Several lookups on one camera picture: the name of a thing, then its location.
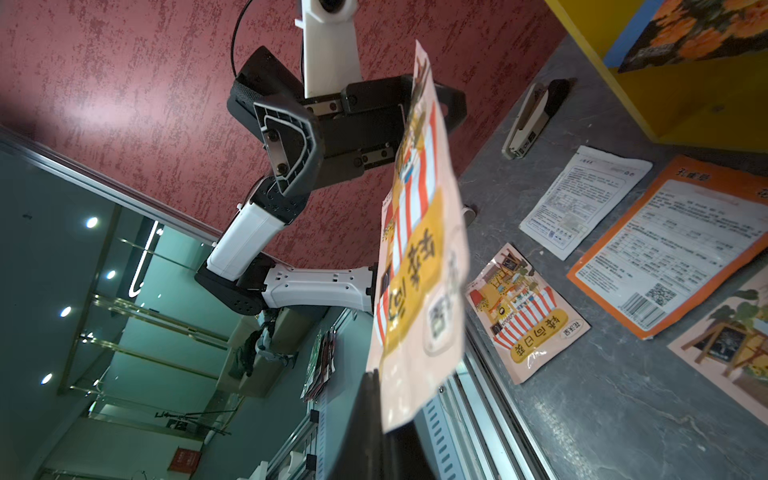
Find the white seed bag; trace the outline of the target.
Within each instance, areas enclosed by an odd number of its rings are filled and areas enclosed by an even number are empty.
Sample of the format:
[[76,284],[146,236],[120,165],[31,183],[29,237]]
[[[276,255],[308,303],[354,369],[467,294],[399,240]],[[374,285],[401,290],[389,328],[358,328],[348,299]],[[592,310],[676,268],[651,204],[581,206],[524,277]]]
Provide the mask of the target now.
[[520,224],[520,230],[566,260],[651,171],[653,163],[586,145],[577,152]]

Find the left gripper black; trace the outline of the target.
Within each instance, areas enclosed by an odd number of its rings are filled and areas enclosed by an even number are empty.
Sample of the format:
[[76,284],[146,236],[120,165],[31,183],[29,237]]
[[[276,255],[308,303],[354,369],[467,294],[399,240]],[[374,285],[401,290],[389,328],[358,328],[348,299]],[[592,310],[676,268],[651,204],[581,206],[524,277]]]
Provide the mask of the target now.
[[430,78],[362,81],[337,94],[301,100],[281,81],[238,77],[227,109],[265,146],[280,193],[303,196],[316,180],[353,180],[392,163]]

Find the orange bordered seed bag top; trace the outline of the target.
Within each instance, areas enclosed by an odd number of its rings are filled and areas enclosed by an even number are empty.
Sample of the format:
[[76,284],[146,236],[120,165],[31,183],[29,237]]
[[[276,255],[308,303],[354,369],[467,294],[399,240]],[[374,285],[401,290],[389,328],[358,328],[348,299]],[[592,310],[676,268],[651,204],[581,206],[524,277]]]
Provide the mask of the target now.
[[568,277],[648,339],[766,247],[766,177],[677,156]]

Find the yellow shelf unit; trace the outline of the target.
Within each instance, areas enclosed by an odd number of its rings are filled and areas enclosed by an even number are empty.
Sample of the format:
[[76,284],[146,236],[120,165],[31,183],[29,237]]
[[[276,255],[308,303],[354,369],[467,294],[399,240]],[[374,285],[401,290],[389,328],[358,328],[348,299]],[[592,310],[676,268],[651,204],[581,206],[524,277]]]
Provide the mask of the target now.
[[653,142],[764,153],[767,54],[621,73],[614,47],[657,1],[551,1],[548,6]]

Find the marigold seed bag shelf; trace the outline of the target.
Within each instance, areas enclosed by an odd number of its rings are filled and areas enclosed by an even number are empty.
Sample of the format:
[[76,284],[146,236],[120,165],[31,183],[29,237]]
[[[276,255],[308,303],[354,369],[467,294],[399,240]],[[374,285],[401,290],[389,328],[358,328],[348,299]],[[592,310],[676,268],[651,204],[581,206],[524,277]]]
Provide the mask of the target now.
[[604,64],[625,73],[766,49],[765,1],[647,1]]

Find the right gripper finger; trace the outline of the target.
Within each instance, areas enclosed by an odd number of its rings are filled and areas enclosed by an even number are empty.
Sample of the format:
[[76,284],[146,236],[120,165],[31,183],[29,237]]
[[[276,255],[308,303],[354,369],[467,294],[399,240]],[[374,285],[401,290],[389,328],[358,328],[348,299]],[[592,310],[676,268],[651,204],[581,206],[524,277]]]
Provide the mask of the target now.
[[415,424],[382,426],[379,372],[366,372],[329,479],[433,479]]

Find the sunflower shop seed bag top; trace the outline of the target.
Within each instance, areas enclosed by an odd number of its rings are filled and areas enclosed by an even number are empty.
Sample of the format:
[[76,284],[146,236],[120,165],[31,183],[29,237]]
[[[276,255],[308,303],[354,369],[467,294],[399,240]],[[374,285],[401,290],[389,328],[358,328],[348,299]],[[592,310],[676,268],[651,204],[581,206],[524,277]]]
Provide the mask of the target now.
[[767,421],[767,269],[668,348],[758,420]]

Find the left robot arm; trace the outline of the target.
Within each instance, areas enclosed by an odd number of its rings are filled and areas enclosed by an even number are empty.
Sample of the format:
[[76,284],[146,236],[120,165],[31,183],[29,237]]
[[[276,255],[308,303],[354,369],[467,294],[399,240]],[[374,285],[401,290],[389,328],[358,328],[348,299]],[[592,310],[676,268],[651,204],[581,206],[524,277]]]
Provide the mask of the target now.
[[227,101],[270,168],[195,279],[244,316],[294,306],[370,311],[383,282],[374,204],[386,191],[413,189],[424,212],[437,182],[434,157],[466,118],[465,95],[433,80],[424,52],[406,75],[345,81],[317,96],[302,88],[259,48]]

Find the stapler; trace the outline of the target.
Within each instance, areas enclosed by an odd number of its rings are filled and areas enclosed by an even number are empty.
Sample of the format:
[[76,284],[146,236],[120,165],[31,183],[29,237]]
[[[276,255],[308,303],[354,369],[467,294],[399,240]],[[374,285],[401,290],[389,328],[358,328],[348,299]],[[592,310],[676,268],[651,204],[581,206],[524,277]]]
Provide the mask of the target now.
[[530,86],[501,150],[507,159],[522,159],[528,153],[566,100],[571,86],[569,79],[555,79],[547,85],[535,82]]

